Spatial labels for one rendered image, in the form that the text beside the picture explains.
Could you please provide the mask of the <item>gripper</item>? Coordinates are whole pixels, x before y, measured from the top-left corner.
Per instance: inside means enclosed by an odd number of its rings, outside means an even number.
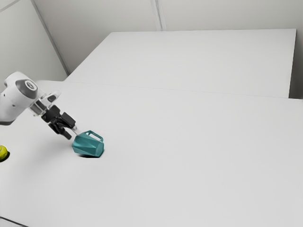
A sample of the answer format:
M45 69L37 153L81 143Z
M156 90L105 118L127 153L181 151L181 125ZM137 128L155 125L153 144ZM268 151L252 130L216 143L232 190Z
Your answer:
M46 123L49 123L48 126L56 134L63 135L68 140L71 139L71 135L65 130L65 128L71 129L74 134L78 135L76 121L66 112L60 114L60 109L56 105L53 105L48 109L41 118Z

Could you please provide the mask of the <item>teal faceted mug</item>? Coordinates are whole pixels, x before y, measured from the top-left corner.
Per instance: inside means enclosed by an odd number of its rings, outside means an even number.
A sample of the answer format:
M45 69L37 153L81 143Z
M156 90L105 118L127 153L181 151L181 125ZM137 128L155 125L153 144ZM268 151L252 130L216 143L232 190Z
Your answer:
M77 135L72 143L75 153L91 157L100 157L104 152L103 138L92 130Z

